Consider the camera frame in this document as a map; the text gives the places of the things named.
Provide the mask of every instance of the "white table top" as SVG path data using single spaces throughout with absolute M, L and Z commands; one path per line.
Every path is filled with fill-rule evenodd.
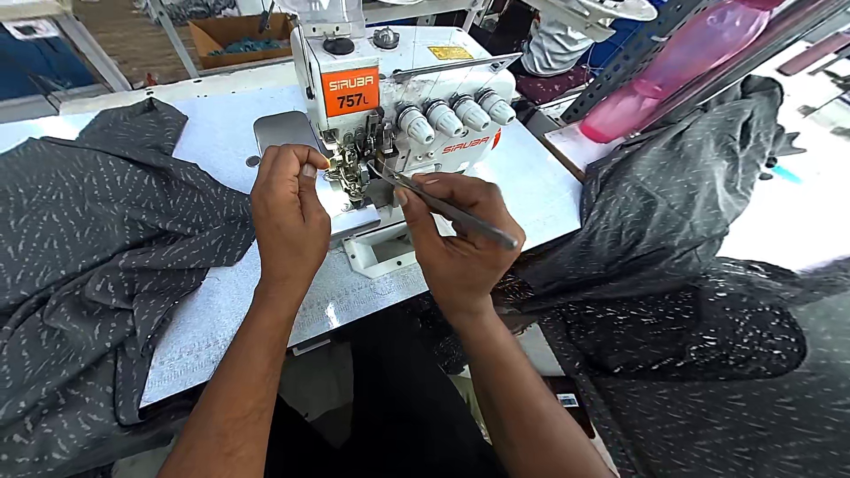
M 189 117 L 174 157 L 196 162 L 223 184 L 243 192 L 256 169 L 245 158 L 258 154 L 252 125 L 260 117 L 303 110 L 295 87 L 175 100 Z M 30 136 L 74 139 L 94 113 L 44 117 L 0 125 L 0 151 Z M 497 183 L 532 248 L 579 228 L 581 184 L 525 127 L 502 130 L 499 145 L 468 174 Z M 177 305 L 157 345 L 142 406 L 212 377 L 251 303 L 259 280 L 256 243 L 233 267 L 210 269 L 206 280 Z M 295 345 L 428 290 L 418 265 L 369 279 L 352 271 L 341 248 L 328 252 L 298 311 L 289 345 Z

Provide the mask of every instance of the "cardboard box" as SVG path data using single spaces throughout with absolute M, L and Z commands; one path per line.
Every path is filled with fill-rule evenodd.
M 206 70 L 292 55 L 292 48 L 287 46 L 271 50 L 208 56 L 211 51 L 224 49 L 224 47 L 245 37 L 252 40 L 264 40 L 266 38 L 286 40 L 285 44 L 289 44 L 289 33 L 293 28 L 292 19 L 289 18 L 289 15 L 272 14 L 269 18 L 269 29 L 262 34 L 257 33 L 259 24 L 260 15 L 190 20 L 189 31 L 192 34 L 192 40 L 195 41 L 201 66 Z

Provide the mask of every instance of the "tweezers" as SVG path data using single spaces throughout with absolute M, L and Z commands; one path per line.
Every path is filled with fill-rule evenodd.
M 457 221 L 463 229 L 474 230 L 481 236 L 492 240 L 508 251 L 513 251 L 519 245 L 519 241 L 516 237 L 511 236 L 504 230 L 495 227 L 475 214 L 464 211 L 450 200 L 441 199 L 428 194 L 418 183 L 408 179 L 403 174 L 394 171 L 392 168 L 386 167 L 385 170 L 390 171 L 390 174 L 384 174 L 375 168 L 374 160 L 370 160 L 366 164 L 369 166 L 369 169 L 374 171 L 375 174 L 381 178 L 387 180 L 389 184 L 404 187 L 415 192 L 431 209 L 444 215 L 447 219 Z

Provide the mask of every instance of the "siruba logo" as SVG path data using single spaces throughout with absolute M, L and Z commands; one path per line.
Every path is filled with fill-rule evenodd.
M 343 80 L 336 80 L 335 82 L 328 83 L 328 88 L 331 91 L 337 91 L 340 89 L 346 88 L 359 88 L 366 85 L 374 84 L 375 77 L 369 75 L 368 77 L 356 77 L 356 78 L 346 78 Z
M 484 138 L 473 139 L 466 143 L 461 143 L 459 145 L 446 146 L 443 148 L 443 154 L 451 153 L 458 150 L 465 150 L 467 148 L 471 148 L 473 146 L 482 145 L 490 140 L 490 136 L 485 136 Z

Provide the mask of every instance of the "right hand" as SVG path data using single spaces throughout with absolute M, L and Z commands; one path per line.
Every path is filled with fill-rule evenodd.
M 413 180 L 433 196 L 451 199 L 468 212 L 516 237 L 519 245 L 507 251 L 475 231 L 453 224 L 457 236 L 437 232 L 430 208 L 413 191 L 397 189 L 416 261 L 443 314 L 454 327 L 492 310 L 490 291 L 519 256 L 525 232 L 505 208 L 499 187 L 482 179 L 452 173 L 414 174 Z

